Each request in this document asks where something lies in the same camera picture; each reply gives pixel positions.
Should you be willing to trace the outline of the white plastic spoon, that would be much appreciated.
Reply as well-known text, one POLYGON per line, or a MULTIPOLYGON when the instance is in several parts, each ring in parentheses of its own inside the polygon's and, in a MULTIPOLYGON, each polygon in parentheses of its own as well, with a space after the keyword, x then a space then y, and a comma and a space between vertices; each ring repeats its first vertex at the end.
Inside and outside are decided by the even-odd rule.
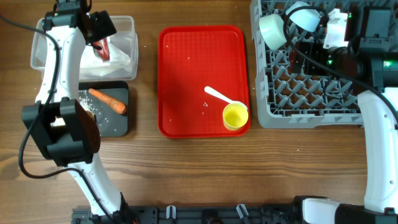
POLYGON ((222 93, 218 92, 217 90, 215 90, 214 88, 210 87, 210 86, 206 86, 204 87, 204 91, 209 94, 212 95, 216 98, 219 98, 229 104, 239 104, 241 105, 244 109, 248 110, 248 107, 240 101, 235 101, 235 100, 231 100, 230 98, 228 98, 227 96, 224 96, 222 93))

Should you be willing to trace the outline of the red snack wrapper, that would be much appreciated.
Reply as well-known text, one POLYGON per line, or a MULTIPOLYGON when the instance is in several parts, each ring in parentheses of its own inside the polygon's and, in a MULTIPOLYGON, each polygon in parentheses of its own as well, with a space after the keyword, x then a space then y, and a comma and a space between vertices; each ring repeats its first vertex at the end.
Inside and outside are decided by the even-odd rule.
POLYGON ((110 49, 107 39, 102 39, 93 43, 94 55, 103 62, 110 60, 110 49))

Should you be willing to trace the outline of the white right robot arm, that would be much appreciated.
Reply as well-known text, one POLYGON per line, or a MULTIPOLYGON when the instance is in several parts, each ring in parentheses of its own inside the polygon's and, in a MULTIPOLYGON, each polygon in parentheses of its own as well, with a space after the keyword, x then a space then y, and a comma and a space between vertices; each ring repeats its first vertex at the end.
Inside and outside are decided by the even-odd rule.
POLYGON ((307 62, 364 88, 358 94, 366 137, 367 187, 364 205, 308 197, 300 205, 304 223, 397 223, 397 53, 389 52, 387 7, 350 10, 349 45, 357 73, 344 75, 295 49, 307 62))

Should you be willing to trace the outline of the grey dishwasher rack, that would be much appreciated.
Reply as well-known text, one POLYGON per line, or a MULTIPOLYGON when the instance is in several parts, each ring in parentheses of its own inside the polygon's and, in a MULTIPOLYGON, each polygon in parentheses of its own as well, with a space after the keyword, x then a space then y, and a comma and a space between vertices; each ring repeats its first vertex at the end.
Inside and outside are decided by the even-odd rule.
POLYGON ((397 52, 396 1, 262 1, 250 4, 252 39, 256 46, 256 95, 259 124, 264 128, 314 128, 323 125, 362 125, 358 106, 361 86, 336 77, 307 62, 296 54, 297 43, 320 44, 326 36, 329 13, 335 8, 347 13, 357 7, 387 7, 389 18, 389 49, 397 52), (308 32, 290 20, 302 9, 320 14, 315 32, 308 32), (262 38, 259 20, 278 14, 283 22, 286 43, 271 50, 262 38))

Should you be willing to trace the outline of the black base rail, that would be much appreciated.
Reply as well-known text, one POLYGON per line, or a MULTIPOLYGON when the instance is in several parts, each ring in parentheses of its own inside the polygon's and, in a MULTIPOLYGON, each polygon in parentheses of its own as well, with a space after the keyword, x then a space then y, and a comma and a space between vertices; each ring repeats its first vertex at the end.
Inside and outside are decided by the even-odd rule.
POLYGON ((74 209, 72 223, 142 223, 142 224, 206 224, 206 223, 301 223, 292 204, 249 207, 129 207, 108 215, 94 215, 89 209, 74 209))

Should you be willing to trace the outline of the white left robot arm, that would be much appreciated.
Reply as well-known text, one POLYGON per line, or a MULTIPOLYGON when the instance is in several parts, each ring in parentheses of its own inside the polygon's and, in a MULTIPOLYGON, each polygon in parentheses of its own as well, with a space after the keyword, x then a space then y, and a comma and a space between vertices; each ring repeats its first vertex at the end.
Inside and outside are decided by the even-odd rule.
POLYGON ((42 156, 68 172, 90 203, 93 223, 139 223, 99 157, 100 132, 79 103, 80 62, 86 46, 116 33, 106 11, 91 13, 89 1, 57 1, 39 33, 47 39, 44 77, 34 105, 22 109, 42 156))

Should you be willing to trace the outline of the white rice pile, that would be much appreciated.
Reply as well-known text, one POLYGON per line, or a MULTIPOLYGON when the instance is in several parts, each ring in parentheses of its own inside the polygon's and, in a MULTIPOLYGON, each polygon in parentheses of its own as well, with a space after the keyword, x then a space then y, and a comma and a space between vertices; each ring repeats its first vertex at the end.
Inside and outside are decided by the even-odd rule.
MULTIPOLYGON (((82 108, 88 113, 89 117, 93 120, 96 121, 96 115, 94 114, 94 106, 93 106, 93 100, 89 98, 88 96, 88 91, 87 90, 79 90, 79 103, 82 106, 82 108)), ((65 126, 65 121, 63 118, 56 116, 55 121, 50 123, 51 127, 59 127, 59 126, 65 126)))

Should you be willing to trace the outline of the white napkin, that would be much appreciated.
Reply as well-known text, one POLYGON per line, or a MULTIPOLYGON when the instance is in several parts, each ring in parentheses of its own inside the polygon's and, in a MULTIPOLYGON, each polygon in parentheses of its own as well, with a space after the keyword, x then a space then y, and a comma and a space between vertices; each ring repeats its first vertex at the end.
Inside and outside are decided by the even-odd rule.
POLYGON ((80 75, 94 76, 94 77, 105 77, 110 73, 115 72, 119 68, 128 65, 130 63, 130 56, 124 53, 122 50, 117 48, 110 42, 109 38, 108 46, 110 49, 110 60, 103 62, 100 58, 94 55, 93 46, 86 46, 81 56, 80 62, 80 75))

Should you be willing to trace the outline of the green bowl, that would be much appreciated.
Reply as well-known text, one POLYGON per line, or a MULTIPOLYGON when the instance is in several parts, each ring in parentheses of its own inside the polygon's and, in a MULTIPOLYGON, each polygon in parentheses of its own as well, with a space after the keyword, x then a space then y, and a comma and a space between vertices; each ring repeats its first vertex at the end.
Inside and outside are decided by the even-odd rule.
POLYGON ((277 50, 286 43, 284 22, 278 14, 269 14, 259 20, 259 29, 264 42, 271 50, 277 50))

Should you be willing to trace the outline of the light blue bowl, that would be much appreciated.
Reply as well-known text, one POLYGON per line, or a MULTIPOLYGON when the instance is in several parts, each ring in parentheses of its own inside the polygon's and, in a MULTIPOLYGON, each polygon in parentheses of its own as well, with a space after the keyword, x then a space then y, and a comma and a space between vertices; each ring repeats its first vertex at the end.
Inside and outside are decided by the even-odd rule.
POLYGON ((320 23, 320 14, 314 9, 302 9, 294 12, 290 20, 308 32, 315 32, 320 23))

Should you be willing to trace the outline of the orange carrot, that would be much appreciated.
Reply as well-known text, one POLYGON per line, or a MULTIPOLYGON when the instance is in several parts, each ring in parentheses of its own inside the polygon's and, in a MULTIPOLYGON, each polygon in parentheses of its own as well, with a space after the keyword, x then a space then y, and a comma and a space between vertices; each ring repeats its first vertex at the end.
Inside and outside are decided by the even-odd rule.
POLYGON ((95 98, 99 99, 106 105, 108 105, 113 111, 118 114, 125 114, 127 112, 127 105, 122 101, 119 101, 107 94, 104 94, 98 90, 90 88, 88 92, 95 98))

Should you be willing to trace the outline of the clear plastic bin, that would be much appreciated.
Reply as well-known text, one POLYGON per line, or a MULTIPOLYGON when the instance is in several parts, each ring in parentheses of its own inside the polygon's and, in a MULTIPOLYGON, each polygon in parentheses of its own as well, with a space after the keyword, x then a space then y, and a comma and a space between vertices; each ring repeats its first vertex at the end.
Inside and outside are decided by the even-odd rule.
POLYGON ((86 45, 77 28, 55 27, 48 34, 60 47, 61 81, 132 80, 138 64, 138 39, 131 16, 111 16, 116 33, 105 38, 109 59, 103 60, 86 45))

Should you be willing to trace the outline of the black tray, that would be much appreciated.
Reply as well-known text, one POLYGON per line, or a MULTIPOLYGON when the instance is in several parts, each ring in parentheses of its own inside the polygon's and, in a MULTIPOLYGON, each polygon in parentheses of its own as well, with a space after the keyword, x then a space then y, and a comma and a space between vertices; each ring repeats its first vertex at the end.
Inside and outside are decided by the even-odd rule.
MULTIPOLYGON (((124 81, 106 82, 81 82, 79 90, 89 90, 90 88, 107 94, 129 106, 129 86, 124 81)), ((102 138, 125 136, 129 130, 129 112, 118 114, 108 105, 95 98, 88 92, 89 98, 93 100, 94 114, 96 115, 96 125, 102 138)))

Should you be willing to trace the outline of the red serving tray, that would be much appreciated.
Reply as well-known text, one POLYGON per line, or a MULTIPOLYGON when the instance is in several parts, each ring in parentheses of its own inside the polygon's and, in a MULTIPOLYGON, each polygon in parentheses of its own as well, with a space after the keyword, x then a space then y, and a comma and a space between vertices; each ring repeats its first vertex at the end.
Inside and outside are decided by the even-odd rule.
POLYGON ((158 129, 167 138, 217 138, 246 134, 223 124, 227 103, 205 92, 210 86, 250 105, 246 49, 233 25, 168 27, 159 35, 158 129))

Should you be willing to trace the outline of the yellow plastic cup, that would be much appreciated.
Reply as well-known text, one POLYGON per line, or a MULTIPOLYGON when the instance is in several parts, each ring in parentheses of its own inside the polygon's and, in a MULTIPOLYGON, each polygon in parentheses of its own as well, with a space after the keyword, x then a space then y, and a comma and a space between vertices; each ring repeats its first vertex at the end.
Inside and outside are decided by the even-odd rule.
POLYGON ((236 131, 247 123, 249 113, 244 105, 230 103, 224 108, 222 117, 225 128, 230 131, 236 131))

